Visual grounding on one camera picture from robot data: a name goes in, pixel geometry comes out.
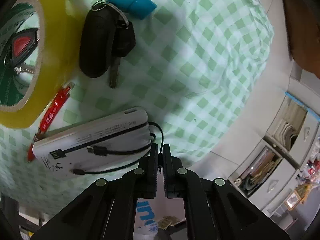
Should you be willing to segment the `red black small key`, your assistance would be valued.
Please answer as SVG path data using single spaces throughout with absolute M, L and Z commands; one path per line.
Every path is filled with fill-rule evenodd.
M 21 73 L 34 74 L 35 67 L 25 63 L 26 59 L 37 48 L 38 41 L 37 28 L 28 28 L 15 31 L 1 53 L 1 60 L 6 69 L 10 69 L 15 75 Z

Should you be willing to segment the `white nightstand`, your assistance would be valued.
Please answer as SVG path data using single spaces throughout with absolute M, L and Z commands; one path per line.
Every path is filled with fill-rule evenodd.
M 262 139 L 228 180 L 263 210 L 285 189 L 296 173 L 294 166 Z
M 319 115 L 286 92 L 265 139 L 296 169 L 301 170 L 308 162 L 318 133 Z

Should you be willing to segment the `white power bank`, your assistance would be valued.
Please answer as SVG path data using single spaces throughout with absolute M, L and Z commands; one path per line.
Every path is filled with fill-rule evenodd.
M 150 125 L 146 111 L 134 107 L 46 137 L 32 151 L 57 179 L 114 172 L 150 152 Z

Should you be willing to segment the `yellow tape roll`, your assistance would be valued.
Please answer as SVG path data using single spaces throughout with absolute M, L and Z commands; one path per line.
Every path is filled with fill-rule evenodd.
M 25 63 L 34 74 L 15 75 L 1 60 L 1 124 L 32 125 L 69 79 L 77 62 L 82 20 L 70 0 L 1 0 L 1 53 L 15 31 L 38 29 Z

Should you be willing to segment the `brown bean bag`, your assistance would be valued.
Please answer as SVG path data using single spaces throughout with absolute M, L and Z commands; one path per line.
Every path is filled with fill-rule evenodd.
M 319 23 L 303 0 L 283 0 L 289 49 L 296 63 L 319 77 Z

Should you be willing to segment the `red pen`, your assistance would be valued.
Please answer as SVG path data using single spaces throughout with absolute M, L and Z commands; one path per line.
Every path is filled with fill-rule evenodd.
M 35 155 L 33 154 L 33 145 L 44 138 L 44 135 L 47 132 L 49 126 L 52 124 L 54 118 L 57 116 L 62 106 L 70 97 L 70 91 L 73 89 L 73 87 L 73 82 L 70 82 L 66 87 L 62 87 L 56 94 L 48 109 L 46 110 L 39 124 L 38 131 L 35 133 L 34 138 L 29 147 L 27 153 L 27 162 L 30 163 L 35 159 Z

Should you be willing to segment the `green checkered cloth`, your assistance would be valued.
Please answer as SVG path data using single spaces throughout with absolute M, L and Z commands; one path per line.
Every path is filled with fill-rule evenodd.
M 120 64 L 118 87 L 76 69 L 49 132 L 140 106 L 189 167 L 240 115 L 265 69 L 273 27 L 259 0 L 152 1 L 155 12 L 133 21 L 137 44 Z

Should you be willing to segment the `grey cardboard box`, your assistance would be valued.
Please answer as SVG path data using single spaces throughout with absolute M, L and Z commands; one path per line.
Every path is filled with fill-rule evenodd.
M 159 229 L 185 220 L 183 199 L 138 199 L 133 239 L 154 239 Z

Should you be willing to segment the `framed picture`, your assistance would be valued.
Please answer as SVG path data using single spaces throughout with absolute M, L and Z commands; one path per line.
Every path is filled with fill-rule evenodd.
M 296 190 L 294 190 L 285 200 L 284 204 L 288 210 L 293 210 L 301 201 L 301 197 Z

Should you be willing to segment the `black car key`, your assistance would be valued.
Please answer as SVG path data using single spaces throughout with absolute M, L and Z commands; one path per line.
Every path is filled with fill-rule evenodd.
M 114 4 L 100 0 L 88 12 L 81 34 L 79 67 L 90 78 L 109 72 L 116 88 L 118 68 L 136 45 L 133 23 Z

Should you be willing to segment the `left white nightstand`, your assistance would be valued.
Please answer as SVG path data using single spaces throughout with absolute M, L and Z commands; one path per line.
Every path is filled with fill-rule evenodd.
M 301 170 L 308 162 L 318 133 L 319 115 L 286 92 L 265 139 L 296 169 Z

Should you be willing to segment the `right white nightstand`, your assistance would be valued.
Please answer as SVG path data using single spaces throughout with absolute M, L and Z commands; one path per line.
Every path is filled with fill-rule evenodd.
M 263 210 L 285 189 L 296 173 L 294 166 L 262 139 L 228 180 Z

